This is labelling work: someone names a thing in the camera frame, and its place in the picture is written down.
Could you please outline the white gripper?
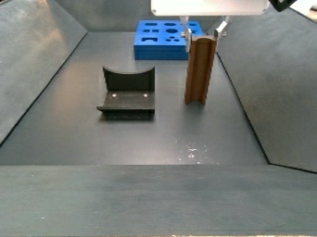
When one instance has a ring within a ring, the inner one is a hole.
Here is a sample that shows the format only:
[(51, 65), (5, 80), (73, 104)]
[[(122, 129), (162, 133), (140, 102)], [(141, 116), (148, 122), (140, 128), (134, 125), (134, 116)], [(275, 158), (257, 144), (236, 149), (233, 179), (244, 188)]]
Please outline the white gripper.
[(156, 16), (181, 16), (181, 37), (186, 40), (186, 52), (192, 50), (189, 16), (225, 16), (215, 29), (215, 37), (219, 38), (229, 23), (229, 16), (261, 15), (268, 6), (269, 0), (152, 0)]

